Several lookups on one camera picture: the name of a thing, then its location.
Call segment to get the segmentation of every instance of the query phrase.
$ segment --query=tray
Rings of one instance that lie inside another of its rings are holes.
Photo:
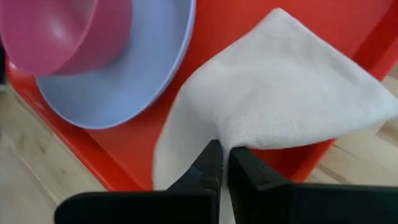
[[[138,117],[105,130],[68,124],[46,104],[32,77],[7,63],[15,90],[110,190],[152,189],[153,148],[184,81],[201,64],[281,7],[382,80],[398,59],[398,1],[202,0],[187,55],[164,94]],[[296,149],[254,152],[293,181],[305,180],[333,140]]]

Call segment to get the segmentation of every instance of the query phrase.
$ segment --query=light blue plate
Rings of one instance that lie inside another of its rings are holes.
[[[114,63],[75,76],[37,78],[45,100],[71,124],[117,126],[162,94],[187,51],[195,0],[132,0],[131,41]]]

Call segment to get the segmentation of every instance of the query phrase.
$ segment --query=plastic bowl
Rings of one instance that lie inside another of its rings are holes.
[[[1,35],[11,61],[30,75],[101,68],[130,36],[131,0],[1,0]]]
[[[63,119],[82,128],[106,129],[128,121],[173,79],[194,18],[195,0],[134,0],[131,40],[118,59],[81,75],[36,77],[43,97]]]

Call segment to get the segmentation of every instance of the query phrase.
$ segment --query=pink bowl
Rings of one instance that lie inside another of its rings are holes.
[[[131,0],[0,0],[1,38],[31,75],[73,75],[105,66],[124,48]]]

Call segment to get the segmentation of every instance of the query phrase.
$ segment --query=black plastic part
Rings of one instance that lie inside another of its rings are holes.
[[[58,206],[55,223],[218,224],[222,160],[220,142],[212,141],[168,190],[76,195]]]
[[[222,147],[213,140],[163,192],[88,193],[64,201],[56,224],[219,222]],[[398,188],[295,184],[249,149],[232,149],[228,186],[237,224],[398,223]]]
[[[229,157],[236,223],[398,223],[398,188],[295,184],[249,149]]]

